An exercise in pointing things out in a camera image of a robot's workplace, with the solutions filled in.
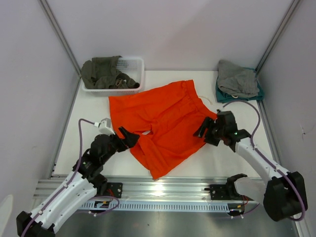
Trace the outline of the orange shorts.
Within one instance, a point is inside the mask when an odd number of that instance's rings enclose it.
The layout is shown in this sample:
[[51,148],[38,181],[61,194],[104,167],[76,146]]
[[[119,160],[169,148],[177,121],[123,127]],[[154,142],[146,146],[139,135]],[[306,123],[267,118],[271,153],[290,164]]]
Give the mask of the orange shorts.
[[110,96],[112,126],[140,136],[130,149],[153,179],[167,175],[205,142],[194,133],[206,117],[216,119],[198,97],[193,80],[172,82],[134,95]]

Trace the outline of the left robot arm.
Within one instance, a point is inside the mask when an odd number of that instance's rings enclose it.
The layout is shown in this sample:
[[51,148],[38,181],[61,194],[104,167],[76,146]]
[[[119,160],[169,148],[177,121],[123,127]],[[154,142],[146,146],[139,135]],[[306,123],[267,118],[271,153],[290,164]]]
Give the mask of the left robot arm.
[[104,164],[117,152],[133,148],[140,135],[120,127],[123,135],[99,134],[63,183],[39,206],[16,218],[20,237],[53,237],[62,225],[87,201],[103,197],[107,192],[107,178],[101,174]]

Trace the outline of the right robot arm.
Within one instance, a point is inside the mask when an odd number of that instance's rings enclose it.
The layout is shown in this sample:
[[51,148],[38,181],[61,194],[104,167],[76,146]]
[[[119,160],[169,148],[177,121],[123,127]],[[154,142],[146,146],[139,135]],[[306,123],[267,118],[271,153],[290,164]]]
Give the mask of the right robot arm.
[[305,217],[308,209],[305,182],[299,172],[289,172],[277,162],[266,157],[255,145],[253,135],[245,129],[238,129],[232,112],[218,112],[217,118],[206,117],[194,133],[205,143],[218,146],[223,142],[234,153],[245,159],[259,174],[263,183],[252,181],[245,174],[231,176],[226,181],[225,192],[231,199],[244,196],[263,205],[274,221],[285,218],[297,221]]

